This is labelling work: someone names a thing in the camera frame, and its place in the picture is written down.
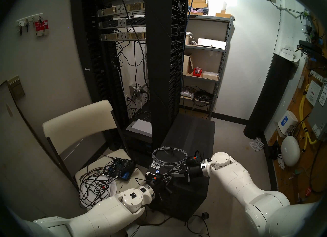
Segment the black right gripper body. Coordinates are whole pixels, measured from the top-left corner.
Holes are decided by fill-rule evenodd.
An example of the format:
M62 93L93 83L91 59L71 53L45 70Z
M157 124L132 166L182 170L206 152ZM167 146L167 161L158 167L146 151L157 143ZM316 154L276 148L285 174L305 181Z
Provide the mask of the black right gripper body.
M192 179L202 177L202 166L201 163L195 165L184 164L182 167L184 177L189 183Z

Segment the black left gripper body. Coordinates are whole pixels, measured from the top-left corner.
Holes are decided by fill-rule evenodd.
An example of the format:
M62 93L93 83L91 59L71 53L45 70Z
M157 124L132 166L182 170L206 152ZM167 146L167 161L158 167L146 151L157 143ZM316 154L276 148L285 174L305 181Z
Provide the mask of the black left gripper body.
M165 186L164 180L161 179L161 174L156 173L147 173L146 174L146 188L152 189L155 194L159 194L160 192L163 192L164 190L167 191L169 194L173 194L173 191L171 191L168 188L168 185Z

